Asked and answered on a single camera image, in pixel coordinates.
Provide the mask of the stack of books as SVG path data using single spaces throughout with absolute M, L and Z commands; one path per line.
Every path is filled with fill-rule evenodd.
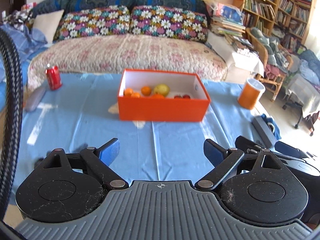
M 244 14 L 237 7 L 214 2 L 210 6 L 210 30 L 217 35 L 242 37 L 246 31 Z

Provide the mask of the large orange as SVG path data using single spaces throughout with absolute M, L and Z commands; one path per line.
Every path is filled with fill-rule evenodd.
M 131 97 L 133 93 L 134 93 L 134 90 L 132 88 L 126 88 L 124 89 L 123 96 Z
M 165 96 L 163 96 L 162 94 L 153 94 L 151 96 L 151 98 L 153 98 L 153 99 L 164 99 Z

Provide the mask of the floral daisy cushion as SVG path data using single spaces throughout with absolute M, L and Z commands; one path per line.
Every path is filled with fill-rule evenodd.
M 129 25 L 130 11 L 123 5 L 69 12 L 61 18 L 54 40 L 121 35 L 129 31 Z
M 129 32 L 204 43 L 208 37 L 208 22 L 202 13 L 161 5 L 141 5 L 131 12 Z

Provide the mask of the red soda can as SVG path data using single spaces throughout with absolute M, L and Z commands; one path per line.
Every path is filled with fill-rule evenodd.
M 57 90 L 62 86 L 60 72 L 57 66 L 47 64 L 46 77 L 51 90 Z

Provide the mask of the wicker chair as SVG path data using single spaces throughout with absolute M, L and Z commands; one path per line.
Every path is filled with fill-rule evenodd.
M 280 44 L 279 38 L 266 36 L 256 27 L 247 28 L 246 33 L 264 67 L 264 72 L 255 78 L 266 85 L 274 102 L 293 66 L 291 54 Z

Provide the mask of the white plain pillow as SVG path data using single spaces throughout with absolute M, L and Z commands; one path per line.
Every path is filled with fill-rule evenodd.
M 59 10 L 47 14 L 41 14 L 37 15 L 34 20 L 33 29 L 39 30 L 41 33 L 43 33 L 48 44 L 53 42 L 63 13 L 64 10 Z

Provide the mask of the orange cylindrical container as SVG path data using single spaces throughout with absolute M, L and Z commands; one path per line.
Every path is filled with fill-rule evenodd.
M 265 90 L 265 86 L 260 81 L 254 78 L 247 79 L 238 97 L 239 105 L 245 109 L 252 110 Z

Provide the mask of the orange cardboard box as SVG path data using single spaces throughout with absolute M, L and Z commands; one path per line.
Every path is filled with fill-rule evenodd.
M 144 86 L 170 87 L 164 99 L 151 96 L 123 96 L 124 89 L 140 93 Z M 182 98 L 188 94 L 191 99 Z M 201 122 L 210 104 L 210 96 L 197 74 L 160 70 L 124 70 L 118 89 L 119 118 L 123 121 Z

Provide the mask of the yellow lemon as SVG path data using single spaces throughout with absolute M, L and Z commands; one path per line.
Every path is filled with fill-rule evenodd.
M 163 84 L 163 83 L 156 85 L 153 89 L 153 93 L 167 97 L 168 94 L 170 93 L 170 87 L 166 84 Z

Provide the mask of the small orange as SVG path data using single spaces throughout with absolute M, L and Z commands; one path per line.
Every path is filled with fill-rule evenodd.
M 141 94 L 138 93 L 138 92 L 134 92 L 134 93 L 131 94 L 131 97 L 132 98 L 141 98 Z

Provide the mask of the grey remote control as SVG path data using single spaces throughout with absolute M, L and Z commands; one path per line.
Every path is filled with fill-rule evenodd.
M 45 87 L 35 89 L 26 100 L 24 110 L 26 112 L 33 112 L 38 107 L 45 93 Z

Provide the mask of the right floral daisy cushion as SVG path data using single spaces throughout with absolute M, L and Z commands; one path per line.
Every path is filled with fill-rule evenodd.
M 161 5 L 141 5 L 131 12 L 129 32 L 204 43 L 208 37 L 208 22 L 202 13 Z

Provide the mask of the blue crumpled cloth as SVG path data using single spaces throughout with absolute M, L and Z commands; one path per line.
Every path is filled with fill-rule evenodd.
M 29 30 L 26 25 L 22 25 L 22 30 L 18 30 L 9 24 L 1 25 L 1 29 L 12 38 L 21 62 L 47 44 L 45 35 L 39 29 Z

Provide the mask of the wooden bookshelf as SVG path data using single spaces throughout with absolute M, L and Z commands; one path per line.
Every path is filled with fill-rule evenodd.
M 317 0 L 234 0 L 244 13 L 244 25 L 264 34 L 275 35 L 283 29 L 289 35 L 285 46 L 304 44 L 309 34 Z

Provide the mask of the left floral daisy cushion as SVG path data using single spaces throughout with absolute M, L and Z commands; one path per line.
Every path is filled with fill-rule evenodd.
M 129 25 L 130 11 L 123 5 L 69 12 L 61 18 L 54 40 L 121 35 L 129 31 Z

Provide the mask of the white side table cloth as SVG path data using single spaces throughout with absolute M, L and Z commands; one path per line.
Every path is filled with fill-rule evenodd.
M 207 43 L 227 64 L 227 67 L 236 67 L 248 70 L 254 74 L 264 74 L 264 65 L 256 53 L 237 52 L 222 36 L 208 32 Z

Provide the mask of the blue tablecloth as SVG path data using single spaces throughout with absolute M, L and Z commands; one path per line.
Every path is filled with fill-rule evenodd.
M 76 153 L 99 147 L 112 138 L 120 143 L 112 170 L 127 182 L 134 180 L 196 182 L 212 169 L 203 143 L 212 139 L 224 148 L 238 136 L 258 144 L 263 140 L 252 121 L 265 110 L 247 110 L 238 104 L 242 85 L 196 81 L 193 74 L 161 73 L 175 93 L 191 93 L 204 86 L 210 97 L 200 122 L 122 121 L 119 118 L 120 74 L 62 74 L 62 87 L 47 90 L 32 112 L 24 112 L 20 151 L 12 189 L 16 191 L 35 163 L 51 150 Z

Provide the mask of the quilted floral sofa cover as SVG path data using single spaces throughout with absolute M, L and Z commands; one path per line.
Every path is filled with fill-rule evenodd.
M 194 41 L 146 35 L 110 35 L 59 41 L 35 56 L 28 67 L 27 89 L 46 81 L 45 69 L 60 73 L 121 74 L 125 69 L 195 73 L 222 81 L 228 67 L 215 51 Z

